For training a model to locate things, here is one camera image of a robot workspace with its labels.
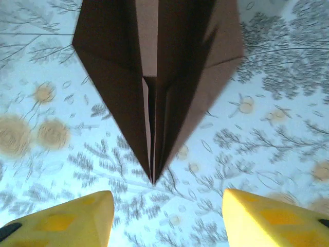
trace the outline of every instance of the leaf pattern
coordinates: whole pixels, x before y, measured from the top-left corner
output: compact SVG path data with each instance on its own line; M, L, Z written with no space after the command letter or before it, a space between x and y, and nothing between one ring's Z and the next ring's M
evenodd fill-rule
M31 142L0 155L0 224L110 190L110 245L228 246L227 188L326 209L329 1L284 3L239 5L242 63L153 186L71 46L82 1L1 2L0 117L24 119ZM52 121L71 135L60 150L35 141Z

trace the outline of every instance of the floral wallpaper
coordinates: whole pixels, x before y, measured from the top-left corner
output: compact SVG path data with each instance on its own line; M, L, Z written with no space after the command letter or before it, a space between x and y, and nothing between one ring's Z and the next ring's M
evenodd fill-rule
M329 214L329 1L240 0L245 56L153 187L71 46L81 0L0 2L0 225L100 190L109 246L228 246L226 188Z

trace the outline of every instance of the brown paper airplane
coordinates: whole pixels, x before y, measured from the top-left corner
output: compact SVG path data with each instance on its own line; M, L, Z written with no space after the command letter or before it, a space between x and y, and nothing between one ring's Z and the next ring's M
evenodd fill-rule
M243 55L234 0L84 0L72 44L154 184Z

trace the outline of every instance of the yellow object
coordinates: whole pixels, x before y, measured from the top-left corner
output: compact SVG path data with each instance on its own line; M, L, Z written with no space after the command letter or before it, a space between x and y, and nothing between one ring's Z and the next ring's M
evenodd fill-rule
M9 222L22 226L0 247L106 247L113 218L112 193L100 191Z
M329 246L329 216L241 190L225 190L223 217L230 247Z

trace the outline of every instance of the paper airplane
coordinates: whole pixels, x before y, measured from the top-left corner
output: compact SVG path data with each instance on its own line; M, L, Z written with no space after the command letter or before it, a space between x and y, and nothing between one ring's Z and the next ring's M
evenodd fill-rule
M72 44L152 183L243 55L233 0L84 0Z

